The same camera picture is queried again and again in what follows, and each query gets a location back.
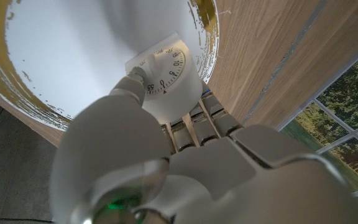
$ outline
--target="window frame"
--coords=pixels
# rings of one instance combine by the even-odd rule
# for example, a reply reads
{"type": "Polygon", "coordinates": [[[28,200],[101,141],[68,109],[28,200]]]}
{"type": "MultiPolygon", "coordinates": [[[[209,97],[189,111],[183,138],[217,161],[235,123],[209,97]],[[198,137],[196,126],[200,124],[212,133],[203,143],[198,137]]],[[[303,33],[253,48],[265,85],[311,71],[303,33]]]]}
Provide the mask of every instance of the window frame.
{"type": "MultiPolygon", "coordinates": [[[[317,150],[317,154],[322,154],[352,138],[356,138],[358,140],[358,128],[353,129],[348,124],[346,124],[343,120],[338,118],[330,109],[322,104],[317,98],[320,94],[322,94],[328,87],[330,87],[338,78],[340,78],[346,71],[348,71],[356,62],[358,62],[358,53],[333,77],[323,85],[315,94],[313,94],[309,99],[307,99],[298,109],[296,109],[281,125],[276,128],[276,131],[281,131],[285,126],[287,126],[291,121],[293,121],[300,113],[302,113],[311,103],[317,104],[329,117],[331,117],[335,122],[341,125],[348,134],[341,137],[340,139],[332,142],[331,144],[322,147],[317,150]]],[[[353,196],[358,197],[358,191],[353,192],[353,196]]]]}

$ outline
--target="window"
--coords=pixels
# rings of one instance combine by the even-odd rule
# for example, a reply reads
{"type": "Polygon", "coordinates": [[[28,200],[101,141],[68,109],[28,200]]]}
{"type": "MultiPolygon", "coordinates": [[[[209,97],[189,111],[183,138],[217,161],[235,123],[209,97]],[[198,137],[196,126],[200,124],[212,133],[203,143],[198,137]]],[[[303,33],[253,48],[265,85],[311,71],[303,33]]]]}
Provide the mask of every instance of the window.
{"type": "Polygon", "coordinates": [[[358,198],[358,61],[280,131],[337,167],[358,198]]]}

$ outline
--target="robotic hand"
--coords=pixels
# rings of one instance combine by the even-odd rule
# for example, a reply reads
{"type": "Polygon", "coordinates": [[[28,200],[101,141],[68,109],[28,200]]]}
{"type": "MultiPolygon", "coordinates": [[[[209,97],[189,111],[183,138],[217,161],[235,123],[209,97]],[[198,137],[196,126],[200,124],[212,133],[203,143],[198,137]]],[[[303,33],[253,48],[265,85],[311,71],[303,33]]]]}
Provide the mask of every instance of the robotic hand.
{"type": "Polygon", "coordinates": [[[243,128],[204,84],[182,119],[142,109],[141,69],[82,111],[53,163],[58,223],[358,223],[335,168],[263,126],[243,128]]]}

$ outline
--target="yellow paint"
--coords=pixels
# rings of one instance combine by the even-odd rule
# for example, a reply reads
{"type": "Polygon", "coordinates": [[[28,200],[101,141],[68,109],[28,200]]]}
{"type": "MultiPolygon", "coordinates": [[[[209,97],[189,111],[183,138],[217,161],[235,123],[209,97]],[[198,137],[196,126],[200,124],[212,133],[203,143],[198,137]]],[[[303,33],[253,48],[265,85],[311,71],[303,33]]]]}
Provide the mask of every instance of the yellow paint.
{"type": "MultiPolygon", "coordinates": [[[[0,94],[13,104],[16,108],[20,109],[30,117],[39,119],[52,126],[65,129],[67,128],[71,119],[59,115],[53,110],[52,105],[46,105],[40,101],[24,84],[20,76],[9,60],[9,52],[5,42],[5,20],[14,18],[14,13],[6,17],[11,0],[0,0],[0,94]]],[[[216,58],[216,50],[214,47],[218,46],[215,40],[219,36],[218,20],[215,14],[215,5],[213,0],[191,0],[188,3],[190,13],[193,16],[195,27],[197,29],[196,17],[193,13],[192,7],[196,9],[198,21],[205,31],[206,43],[204,46],[202,63],[203,70],[213,66],[213,59],[216,58]]],[[[199,33],[199,42],[201,45],[201,36],[199,33]]],[[[28,74],[23,72],[24,76],[31,82],[28,74]]]]}
{"type": "Polygon", "coordinates": [[[15,14],[14,14],[13,12],[11,12],[11,15],[10,15],[8,18],[6,18],[6,19],[7,19],[7,20],[12,20],[14,16],[15,16],[15,14]]]}
{"type": "Polygon", "coordinates": [[[0,94],[27,115],[65,129],[70,120],[60,116],[40,101],[23,83],[9,60],[5,43],[5,18],[9,0],[0,0],[0,94]]]}
{"type": "Polygon", "coordinates": [[[213,60],[217,57],[218,53],[217,50],[214,50],[214,47],[217,48],[218,46],[218,43],[215,43],[215,40],[219,37],[218,18],[215,13],[216,7],[213,0],[190,0],[190,4],[197,10],[198,20],[205,30],[206,42],[203,55],[205,60],[201,71],[201,74],[203,75],[205,68],[213,66],[213,60]]]}

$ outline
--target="wood grain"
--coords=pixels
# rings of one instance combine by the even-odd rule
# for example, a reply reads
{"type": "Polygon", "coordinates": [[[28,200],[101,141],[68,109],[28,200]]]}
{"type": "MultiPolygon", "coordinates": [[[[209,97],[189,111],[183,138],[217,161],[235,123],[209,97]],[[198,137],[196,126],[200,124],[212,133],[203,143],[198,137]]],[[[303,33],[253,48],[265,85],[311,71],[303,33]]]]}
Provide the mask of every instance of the wood grain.
{"type": "Polygon", "coordinates": [[[44,137],[47,141],[52,143],[54,146],[58,146],[60,139],[62,138],[63,131],[46,126],[32,118],[28,117],[26,114],[18,111],[4,99],[0,97],[0,106],[2,106],[6,111],[10,112],[16,118],[21,120],[24,124],[34,130],[36,133],[44,137]]]}
{"type": "Polygon", "coordinates": [[[244,119],[319,1],[218,1],[219,51],[209,83],[244,119]]]}
{"type": "Polygon", "coordinates": [[[358,1],[329,1],[246,125],[276,128],[358,53],[358,1]]]}

